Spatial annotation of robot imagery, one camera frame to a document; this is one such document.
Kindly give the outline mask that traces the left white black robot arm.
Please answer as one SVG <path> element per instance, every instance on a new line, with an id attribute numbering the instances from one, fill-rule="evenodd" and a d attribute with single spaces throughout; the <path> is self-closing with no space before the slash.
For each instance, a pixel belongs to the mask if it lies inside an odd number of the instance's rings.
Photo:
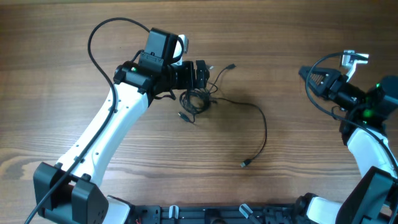
<path id="1" fill-rule="evenodd" d="M 187 50 L 185 35 L 149 29 L 145 48 L 116 69 L 106 101 L 75 145 L 54 165 L 36 168 L 34 215 L 54 223 L 140 222 L 140 208 L 104 195 L 100 185 L 116 149 L 154 100 L 206 86 L 206 63 L 184 61 Z"/>

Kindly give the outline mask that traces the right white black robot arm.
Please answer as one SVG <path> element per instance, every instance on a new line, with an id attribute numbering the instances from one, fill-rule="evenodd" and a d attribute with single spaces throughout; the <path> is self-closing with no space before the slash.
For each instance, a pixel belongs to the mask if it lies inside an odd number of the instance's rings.
<path id="1" fill-rule="evenodd" d="M 313 223 L 397 223 L 397 159 L 384 127 L 397 109 L 397 77 L 386 76 L 362 91 L 335 69 L 303 66 L 298 74 L 315 96 L 346 111 L 341 138 L 361 174 L 343 203 L 310 196 L 300 203 L 301 216 Z"/>

